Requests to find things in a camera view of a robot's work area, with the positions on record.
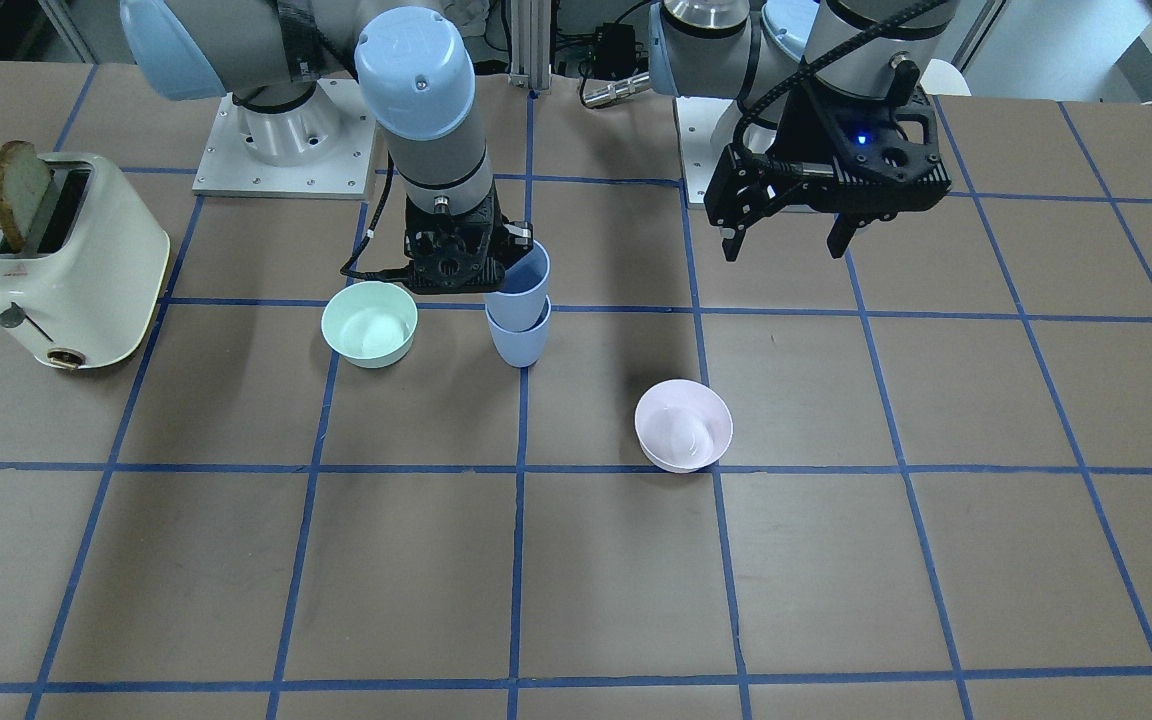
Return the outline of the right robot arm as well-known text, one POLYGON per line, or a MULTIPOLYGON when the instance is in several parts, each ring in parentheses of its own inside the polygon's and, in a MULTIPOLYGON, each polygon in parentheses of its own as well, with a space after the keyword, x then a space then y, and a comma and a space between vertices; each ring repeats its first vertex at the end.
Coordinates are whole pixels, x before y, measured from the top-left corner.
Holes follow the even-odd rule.
POLYGON ((340 270, 420 295, 500 291, 535 249, 498 202, 472 59, 438 1, 123 1, 156 92, 215 97, 196 194, 361 199, 387 150, 404 192, 394 270, 358 270, 382 206, 340 270))

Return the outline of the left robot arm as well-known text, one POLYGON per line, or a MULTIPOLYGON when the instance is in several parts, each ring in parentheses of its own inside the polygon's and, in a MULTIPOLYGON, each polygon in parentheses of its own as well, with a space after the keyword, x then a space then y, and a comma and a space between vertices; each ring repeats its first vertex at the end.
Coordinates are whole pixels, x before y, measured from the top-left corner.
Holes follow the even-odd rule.
POLYGON ((703 195, 735 262, 788 206, 829 214, 844 256, 861 228, 934 209, 952 190, 922 76, 955 1, 658 1, 658 94, 735 105, 703 195))

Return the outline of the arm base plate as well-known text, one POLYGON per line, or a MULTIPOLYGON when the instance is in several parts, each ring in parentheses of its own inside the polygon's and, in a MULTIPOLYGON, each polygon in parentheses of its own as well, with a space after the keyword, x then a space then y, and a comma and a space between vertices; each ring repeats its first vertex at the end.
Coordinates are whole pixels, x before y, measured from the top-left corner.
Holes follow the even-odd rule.
POLYGON ((365 200, 376 119, 353 79, 320 79, 283 113, 220 101, 192 190, 209 197, 365 200))
POLYGON ((676 97, 675 119, 687 205, 704 209, 710 179, 740 118, 735 100, 718 97, 676 97))

